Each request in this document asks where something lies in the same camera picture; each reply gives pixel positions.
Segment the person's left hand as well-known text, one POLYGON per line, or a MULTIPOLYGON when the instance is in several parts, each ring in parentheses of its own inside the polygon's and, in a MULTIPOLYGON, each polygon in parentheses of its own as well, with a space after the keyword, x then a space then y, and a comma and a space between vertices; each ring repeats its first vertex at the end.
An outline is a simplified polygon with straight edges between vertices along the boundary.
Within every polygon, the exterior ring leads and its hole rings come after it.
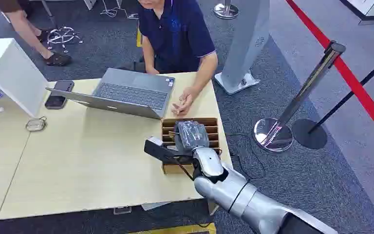
POLYGON ((195 99, 198 97, 200 89, 196 87, 187 87, 179 97, 179 103, 172 104, 171 112, 176 116, 185 116, 195 99))

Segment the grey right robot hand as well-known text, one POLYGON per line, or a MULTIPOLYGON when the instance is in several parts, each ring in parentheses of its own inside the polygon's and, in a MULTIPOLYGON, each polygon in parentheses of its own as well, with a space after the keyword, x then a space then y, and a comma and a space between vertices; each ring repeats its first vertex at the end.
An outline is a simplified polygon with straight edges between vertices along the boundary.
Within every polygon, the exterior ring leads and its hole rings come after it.
POLYGON ((179 152, 188 153, 197 147, 209 147, 209 138, 203 124, 193 120, 177 121, 174 141, 179 152))

